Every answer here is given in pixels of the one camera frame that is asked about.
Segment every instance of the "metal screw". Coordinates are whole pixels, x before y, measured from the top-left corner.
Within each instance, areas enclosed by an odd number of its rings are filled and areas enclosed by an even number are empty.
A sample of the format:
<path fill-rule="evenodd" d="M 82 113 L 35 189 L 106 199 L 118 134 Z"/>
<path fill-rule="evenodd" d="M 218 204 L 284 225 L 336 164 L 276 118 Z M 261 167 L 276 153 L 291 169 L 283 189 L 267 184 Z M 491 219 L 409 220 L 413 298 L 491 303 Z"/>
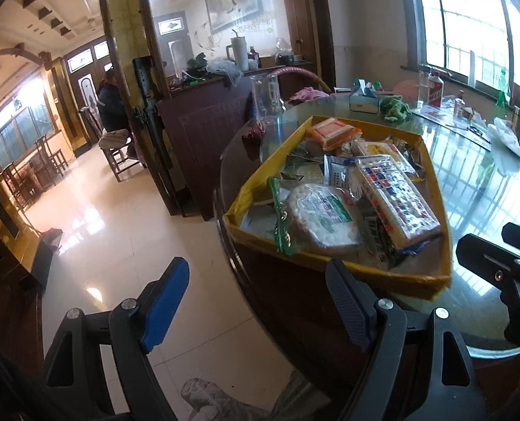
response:
<path fill-rule="evenodd" d="M 121 308 L 124 310 L 132 310 L 137 306 L 137 301 L 133 298 L 125 299 L 121 302 Z"/>
<path fill-rule="evenodd" d="M 435 314 L 444 320 L 449 318 L 449 311 L 447 309 L 443 309 L 443 307 L 439 307 L 438 309 L 435 309 Z"/>
<path fill-rule="evenodd" d="M 78 318 L 78 316 L 81 314 L 81 311 L 77 308 L 70 309 L 67 312 L 67 318 L 70 320 L 74 320 L 75 318 Z"/>
<path fill-rule="evenodd" d="M 379 307 L 384 310 L 390 310 L 394 307 L 394 303 L 387 298 L 379 299 Z"/>

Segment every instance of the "ceiling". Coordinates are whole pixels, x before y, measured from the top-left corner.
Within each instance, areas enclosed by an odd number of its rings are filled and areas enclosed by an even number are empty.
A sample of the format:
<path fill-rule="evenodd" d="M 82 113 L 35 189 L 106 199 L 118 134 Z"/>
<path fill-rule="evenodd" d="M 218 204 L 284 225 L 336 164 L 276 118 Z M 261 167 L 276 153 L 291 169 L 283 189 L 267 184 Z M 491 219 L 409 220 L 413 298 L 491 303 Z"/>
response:
<path fill-rule="evenodd" d="M 103 34 L 98 0 L 5 0 L 0 7 L 0 49 L 24 43 L 35 56 L 57 58 Z M 38 67 L 20 56 L 0 56 L 0 100 Z"/>

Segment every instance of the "person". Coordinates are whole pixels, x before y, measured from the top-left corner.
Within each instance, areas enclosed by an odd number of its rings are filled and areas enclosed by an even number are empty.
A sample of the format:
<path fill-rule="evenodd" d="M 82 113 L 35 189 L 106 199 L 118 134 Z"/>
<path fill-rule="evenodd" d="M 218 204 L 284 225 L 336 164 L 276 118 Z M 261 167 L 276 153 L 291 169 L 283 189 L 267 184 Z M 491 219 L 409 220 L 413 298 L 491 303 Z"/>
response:
<path fill-rule="evenodd" d="M 108 133 L 120 129 L 127 130 L 131 137 L 131 142 L 127 146 L 127 156 L 137 159 L 129 119 L 127 118 L 125 106 L 121 99 L 120 91 L 117 86 L 116 73 L 113 68 L 106 71 L 104 80 L 100 83 L 96 94 L 98 96 L 96 105 L 98 106 L 102 125 Z"/>

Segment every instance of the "tiled floor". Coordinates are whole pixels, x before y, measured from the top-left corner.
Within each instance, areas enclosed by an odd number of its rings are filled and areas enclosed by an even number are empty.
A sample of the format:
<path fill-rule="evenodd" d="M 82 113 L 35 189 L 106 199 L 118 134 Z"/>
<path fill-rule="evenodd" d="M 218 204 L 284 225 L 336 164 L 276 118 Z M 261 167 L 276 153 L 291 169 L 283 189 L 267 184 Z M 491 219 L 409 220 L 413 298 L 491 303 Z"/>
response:
<path fill-rule="evenodd" d="M 242 299 L 215 223 L 170 216 L 148 171 L 135 167 L 129 175 L 116 182 L 96 147 L 74 161 L 65 179 L 27 212 L 36 228 L 64 231 L 43 297 L 45 351 L 68 309 L 112 309 L 137 297 L 174 256 L 183 256 L 190 264 L 190 285 L 163 344 L 149 355 L 168 402 L 185 420 L 191 409 L 180 388 L 200 377 L 243 402 L 270 409 L 291 365 Z M 88 288 L 95 288 L 93 295 Z M 127 405 L 111 348 L 102 351 L 110 396 L 121 413 Z"/>

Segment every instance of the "chair cushion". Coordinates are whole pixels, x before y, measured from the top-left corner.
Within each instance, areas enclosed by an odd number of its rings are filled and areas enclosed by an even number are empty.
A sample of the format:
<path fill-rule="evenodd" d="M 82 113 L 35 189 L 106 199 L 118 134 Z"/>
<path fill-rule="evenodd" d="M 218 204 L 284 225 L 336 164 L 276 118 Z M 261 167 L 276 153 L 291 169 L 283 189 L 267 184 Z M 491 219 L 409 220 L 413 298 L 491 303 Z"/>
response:
<path fill-rule="evenodd" d="M 98 146 L 101 149 L 121 149 L 127 144 L 129 139 L 129 131 L 127 129 L 118 129 L 104 133 L 98 141 Z"/>

